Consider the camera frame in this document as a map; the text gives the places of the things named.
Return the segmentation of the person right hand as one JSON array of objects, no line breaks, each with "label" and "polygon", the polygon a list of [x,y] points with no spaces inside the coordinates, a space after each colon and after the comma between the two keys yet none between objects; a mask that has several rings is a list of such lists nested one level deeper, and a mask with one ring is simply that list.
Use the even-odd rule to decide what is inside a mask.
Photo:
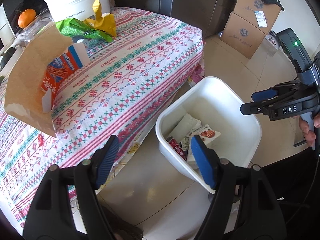
[{"label": "person right hand", "polygon": [[[313,119],[313,126],[319,128],[320,124],[320,115],[317,114]],[[310,130],[309,124],[304,121],[302,118],[299,118],[299,128],[303,132],[304,138],[308,146],[312,147],[315,144],[316,135],[315,133]]]}]

